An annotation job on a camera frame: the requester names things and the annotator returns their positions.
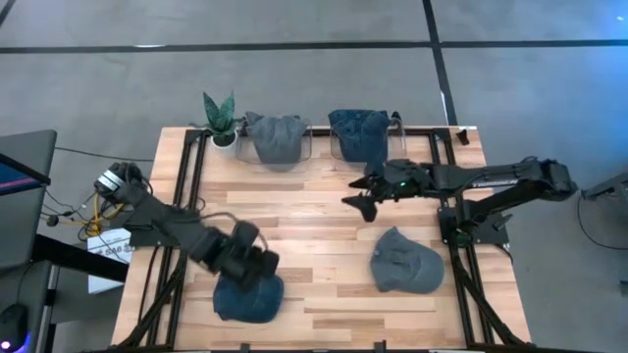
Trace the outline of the black computer mouse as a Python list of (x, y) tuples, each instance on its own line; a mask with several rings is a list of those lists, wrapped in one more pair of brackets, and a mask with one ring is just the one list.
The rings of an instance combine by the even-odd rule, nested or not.
[(27, 306), (15, 303), (0, 313), (0, 351), (14, 353), (27, 339)]

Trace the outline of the grey desk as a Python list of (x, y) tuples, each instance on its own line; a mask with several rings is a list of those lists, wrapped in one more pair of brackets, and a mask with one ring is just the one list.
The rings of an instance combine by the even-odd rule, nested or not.
[[(56, 139), (52, 129), (0, 136), (0, 153), (50, 177)], [(46, 187), (0, 196), (0, 269), (30, 259)]]
[(49, 261), (0, 269), (0, 312), (15, 303), (26, 306), (26, 342), (14, 353), (52, 353), (56, 324), (52, 323), (56, 291), (51, 287)]

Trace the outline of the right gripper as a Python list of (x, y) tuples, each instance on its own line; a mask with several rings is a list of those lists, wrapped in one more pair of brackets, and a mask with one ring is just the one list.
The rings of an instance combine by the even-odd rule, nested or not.
[(370, 175), (348, 184), (350, 188), (370, 190), (370, 195), (359, 193), (342, 198), (341, 202), (357, 209), (365, 222), (377, 217), (377, 201), (428, 197), (436, 191), (428, 169), (408, 159), (390, 160), (377, 166)]

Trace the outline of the black aluminium table frame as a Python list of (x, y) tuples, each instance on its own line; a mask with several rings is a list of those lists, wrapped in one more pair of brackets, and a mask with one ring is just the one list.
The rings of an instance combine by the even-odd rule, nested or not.
[(321, 126), (306, 139), (307, 158), (287, 172), (270, 171), (208, 147), (188, 148), (185, 129), (166, 127), (150, 181), (165, 202), (197, 194), (211, 225), (232, 228), (235, 219), (257, 224), (280, 256), (285, 298), (267, 324), (224, 321), (212, 298), (217, 277), (195, 264), (185, 270), (182, 295), (166, 305), (147, 340), (164, 343), (175, 327), (178, 350), (334, 350), (462, 348), (468, 341), (495, 342), (472, 299), (460, 301), (452, 272), (428, 294), (381, 292), (369, 260), (379, 237), (397, 227), (409, 239), (448, 257), (436, 199), (407, 199), (379, 206), (374, 222), (343, 203), (362, 170), (340, 157), (336, 138)]

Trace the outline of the grey metal stand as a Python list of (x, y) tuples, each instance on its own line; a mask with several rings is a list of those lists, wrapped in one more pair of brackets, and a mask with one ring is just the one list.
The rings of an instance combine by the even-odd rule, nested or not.
[(582, 191), (585, 200), (595, 201), (603, 195), (616, 196), (620, 201), (628, 204), (628, 173), (613, 176)]

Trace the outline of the computer monitor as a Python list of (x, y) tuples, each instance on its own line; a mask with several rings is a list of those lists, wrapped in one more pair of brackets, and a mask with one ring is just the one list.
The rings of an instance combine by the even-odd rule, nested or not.
[(0, 196), (48, 186), (49, 176), (0, 153)]

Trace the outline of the black desk crossbar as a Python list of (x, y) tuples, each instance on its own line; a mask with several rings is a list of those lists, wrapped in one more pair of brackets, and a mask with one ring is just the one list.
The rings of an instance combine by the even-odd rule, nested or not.
[(31, 260), (49, 261), (62, 268), (119, 282), (126, 280), (129, 271), (129, 266), (125, 263), (90, 253), (41, 234), (37, 234), (34, 238)]

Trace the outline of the snake plant in white pot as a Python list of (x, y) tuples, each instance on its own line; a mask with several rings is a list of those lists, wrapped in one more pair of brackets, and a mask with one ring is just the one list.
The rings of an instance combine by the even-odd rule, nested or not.
[(202, 92), (202, 100), (207, 122), (189, 125), (207, 130), (211, 145), (226, 157), (234, 158), (242, 122), (242, 118), (235, 117), (235, 93), (231, 91), (220, 105), (205, 91)]

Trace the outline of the blue denim hat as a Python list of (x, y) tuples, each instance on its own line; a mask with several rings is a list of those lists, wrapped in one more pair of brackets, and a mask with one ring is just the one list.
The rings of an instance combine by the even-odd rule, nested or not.
[(219, 276), (213, 293), (213, 309), (222, 321), (266, 324), (278, 315), (285, 294), (279, 276), (262, 277), (249, 289), (234, 280)]
[(387, 111), (340, 109), (328, 114), (334, 158), (355, 166), (365, 175), (381, 174), (388, 159)]

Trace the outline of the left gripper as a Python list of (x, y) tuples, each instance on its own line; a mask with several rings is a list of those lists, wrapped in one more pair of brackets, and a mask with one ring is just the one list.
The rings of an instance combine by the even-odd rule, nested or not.
[(236, 222), (230, 235), (210, 227), (208, 235), (211, 243), (205, 253), (205, 265), (210, 273), (223, 275), (243, 289), (276, 273), (280, 256), (254, 244), (261, 234), (253, 223)]

